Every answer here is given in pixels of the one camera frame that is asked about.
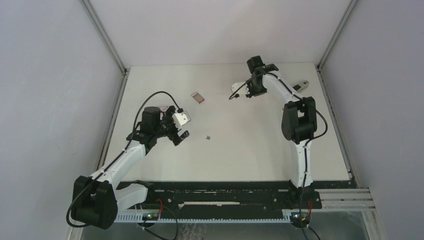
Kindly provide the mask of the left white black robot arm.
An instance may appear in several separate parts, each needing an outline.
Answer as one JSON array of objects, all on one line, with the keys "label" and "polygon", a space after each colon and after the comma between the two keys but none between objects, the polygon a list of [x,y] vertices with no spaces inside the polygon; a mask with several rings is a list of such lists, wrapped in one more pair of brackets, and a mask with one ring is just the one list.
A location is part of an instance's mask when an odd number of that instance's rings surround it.
[{"label": "left white black robot arm", "polygon": [[72,221],[78,221],[80,228],[94,226],[105,230],[120,212],[129,207],[140,204],[149,209],[155,205],[156,194],[139,181],[122,189],[118,186],[127,173],[147,156],[158,139],[167,138],[175,146],[186,139],[189,132],[180,131],[191,118],[187,111],[174,105],[166,111],[149,106],[139,110],[137,115],[141,116],[141,120],[133,125],[126,137],[128,143],[118,156],[91,175],[81,175],[75,180],[72,202],[66,212],[66,221],[71,227],[76,227]]}]

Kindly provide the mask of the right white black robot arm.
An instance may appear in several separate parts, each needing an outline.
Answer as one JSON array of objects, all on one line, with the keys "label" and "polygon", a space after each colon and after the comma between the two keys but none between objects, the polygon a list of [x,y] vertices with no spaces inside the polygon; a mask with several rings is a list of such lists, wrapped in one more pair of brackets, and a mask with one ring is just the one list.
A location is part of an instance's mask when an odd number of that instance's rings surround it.
[{"label": "right white black robot arm", "polygon": [[315,99],[301,96],[282,78],[275,64],[263,63],[259,55],[251,57],[246,63],[251,74],[246,96],[252,98],[272,93],[283,103],[281,131],[284,138],[292,142],[294,150],[291,185],[295,188],[311,185],[308,144],[318,128]]}]

